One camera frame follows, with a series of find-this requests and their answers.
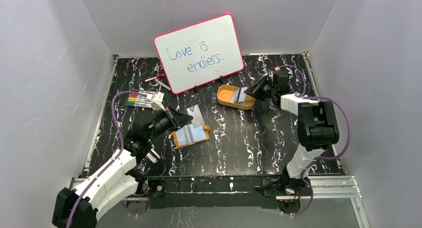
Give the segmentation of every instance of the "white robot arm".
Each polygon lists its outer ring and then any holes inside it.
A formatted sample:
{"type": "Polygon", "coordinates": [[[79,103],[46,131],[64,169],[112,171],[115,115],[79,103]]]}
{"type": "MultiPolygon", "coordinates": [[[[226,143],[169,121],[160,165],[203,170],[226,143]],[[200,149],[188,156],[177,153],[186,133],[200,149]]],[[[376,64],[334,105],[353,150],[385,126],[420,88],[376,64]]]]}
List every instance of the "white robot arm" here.
{"type": "Polygon", "coordinates": [[[93,228],[114,205],[134,193],[144,193],[146,175],[136,170],[145,157],[156,163],[160,156],[151,148],[151,140],[167,130],[176,131],[193,118],[171,107],[158,104],[153,120],[144,125],[134,123],[124,139],[123,149],[87,180],[73,190],[63,188],[57,195],[53,225],[58,228],[93,228]]]}
{"type": "MultiPolygon", "coordinates": [[[[258,100],[270,98],[279,109],[298,117],[298,149],[278,180],[264,180],[262,187],[255,188],[264,196],[291,194],[306,185],[310,186],[308,175],[311,165],[339,139],[332,102],[300,98],[291,93],[288,84],[288,72],[276,71],[245,91],[258,100]]],[[[287,213],[294,214],[299,208],[287,213]]]]}

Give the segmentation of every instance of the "white wall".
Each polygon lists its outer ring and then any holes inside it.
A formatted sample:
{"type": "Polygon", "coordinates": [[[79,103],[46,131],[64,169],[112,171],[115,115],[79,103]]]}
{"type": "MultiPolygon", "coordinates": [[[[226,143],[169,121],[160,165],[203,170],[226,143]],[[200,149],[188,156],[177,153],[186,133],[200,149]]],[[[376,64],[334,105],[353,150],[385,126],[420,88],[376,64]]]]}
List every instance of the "white wall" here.
{"type": "Polygon", "coordinates": [[[83,167],[112,54],[82,0],[0,0],[0,227],[45,228],[83,167]]]}
{"type": "Polygon", "coordinates": [[[242,53],[310,50],[335,0],[84,0],[113,54],[157,55],[156,35],[223,13],[242,53]]]}
{"type": "Polygon", "coordinates": [[[337,0],[311,63],[352,119],[342,163],[372,227],[421,227],[422,0],[337,0]]]}

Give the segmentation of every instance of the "colored marker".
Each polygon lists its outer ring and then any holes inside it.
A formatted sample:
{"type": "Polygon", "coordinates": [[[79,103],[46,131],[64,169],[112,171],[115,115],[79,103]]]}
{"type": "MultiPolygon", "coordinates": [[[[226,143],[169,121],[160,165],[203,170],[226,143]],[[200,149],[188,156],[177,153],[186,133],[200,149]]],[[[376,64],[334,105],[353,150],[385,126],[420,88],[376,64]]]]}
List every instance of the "colored marker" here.
{"type": "Polygon", "coordinates": [[[128,102],[143,102],[143,103],[150,103],[151,101],[148,100],[133,100],[133,99],[128,99],[128,102]]]}
{"type": "Polygon", "coordinates": [[[161,81],[159,81],[159,80],[157,80],[157,79],[155,79],[155,82],[156,82],[157,84],[161,85],[162,87],[164,87],[164,88],[166,88],[166,89],[168,89],[168,90],[170,90],[170,91],[171,91],[171,88],[170,88],[170,87],[168,87],[167,85],[165,85],[163,82],[161,82],[161,81]]]}
{"type": "Polygon", "coordinates": [[[146,97],[144,97],[144,96],[132,96],[132,95],[129,95],[129,99],[135,99],[135,100],[137,100],[137,99],[140,99],[140,100],[149,100],[149,99],[147,99],[146,97]]]}
{"type": "Polygon", "coordinates": [[[127,103],[128,106],[134,106],[134,107],[143,107],[143,108],[152,108],[151,104],[132,104],[132,103],[127,103]]]}
{"type": "Polygon", "coordinates": [[[139,102],[127,102],[128,105],[132,105],[132,106],[152,106],[149,103],[139,103],[139,102]]]}
{"type": "Polygon", "coordinates": [[[151,80],[155,80],[155,79],[159,79],[159,78],[163,78],[163,77],[164,77],[164,75],[163,74],[160,74],[160,75],[157,75],[155,77],[146,79],[145,82],[148,82],[148,81],[151,81],[151,80]]]}
{"type": "Polygon", "coordinates": [[[139,95],[139,94],[135,94],[135,93],[129,94],[129,96],[130,97],[138,97],[138,98],[146,98],[145,96],[142,96],[142,95],[139,95]]]}

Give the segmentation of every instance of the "orange container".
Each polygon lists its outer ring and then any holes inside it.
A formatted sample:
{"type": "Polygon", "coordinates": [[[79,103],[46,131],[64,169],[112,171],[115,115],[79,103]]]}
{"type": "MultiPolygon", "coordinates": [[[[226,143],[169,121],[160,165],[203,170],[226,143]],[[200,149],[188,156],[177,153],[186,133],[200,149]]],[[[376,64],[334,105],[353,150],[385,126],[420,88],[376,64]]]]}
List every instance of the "orange container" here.
{"type": "Polygon", "coordinates": [[[241,110],[249,110],[253,107],[255,103],[255,99],[246,95],[245,103],[244,104],[235,104],[230,103],[231,97],[234,94],[234,91],[239,90],[240,88],[230,85],[222,85],[217,91],[217,101],[226,106],[234,107],[241,110]]]}

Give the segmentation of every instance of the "whiteboard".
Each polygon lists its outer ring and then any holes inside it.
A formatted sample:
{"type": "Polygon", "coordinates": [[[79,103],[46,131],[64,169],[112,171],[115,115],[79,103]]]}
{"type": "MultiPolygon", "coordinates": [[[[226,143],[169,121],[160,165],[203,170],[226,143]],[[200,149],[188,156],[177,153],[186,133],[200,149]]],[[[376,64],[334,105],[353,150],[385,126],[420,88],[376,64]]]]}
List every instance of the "whiteboard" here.
{"type": "Polygon", "coordinates": [[[154,38],[174,94],[243,69],[231,14],[224,14],[154,38]]]}

